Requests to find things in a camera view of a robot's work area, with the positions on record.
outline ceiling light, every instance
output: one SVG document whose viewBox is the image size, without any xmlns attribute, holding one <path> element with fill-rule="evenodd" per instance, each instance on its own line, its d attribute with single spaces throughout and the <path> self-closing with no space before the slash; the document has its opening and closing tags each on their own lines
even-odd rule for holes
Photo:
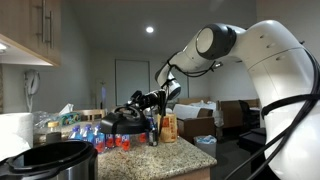
<svg viewBox="0 0 320 180">
<path fill-rule="evenodd" d="M 149 26 L 146 29 L 147 33 L 153 33 L 153 27 Z"/>
<path fill-rule="evenodd" d="M 3 43 L 0 43 L 0 49 L 7 49 L 7 46 L 4 45 Z"/>
</svg>

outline kitchen cabinet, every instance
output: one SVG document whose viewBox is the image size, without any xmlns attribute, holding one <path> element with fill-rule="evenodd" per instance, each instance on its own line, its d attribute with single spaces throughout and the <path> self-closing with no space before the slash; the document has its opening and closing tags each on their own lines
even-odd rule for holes
<svg viewBox="0 0 320 180">
<path fill-rule="evenodd" d="M 61 0 L 2 0 L 0 15 L 0 40 L 60 65 Z"/>
</svg>

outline robotic arm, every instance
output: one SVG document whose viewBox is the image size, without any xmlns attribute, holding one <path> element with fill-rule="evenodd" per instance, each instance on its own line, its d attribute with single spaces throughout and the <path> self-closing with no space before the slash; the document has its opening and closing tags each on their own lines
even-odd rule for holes
<svg viewBox="0 0 320 180">
<path fill-rule="evenodd" d="M 267 165 L 280 179 L 319 179 L 317 60 L 277 21 L 262 21 L 247 30 L 211 24 L 201 29 L 183 51 L 174 54 L 155 79 L 167 92 L 167 98 L 173 99 L 180 85 L 170 73 L 172 67 L 188 74 L 220 57 L 243 61 L 264 107 L 267 143 L 245 163 L 263 152 L 266 162 L 249 179 Z"/>
</svg>

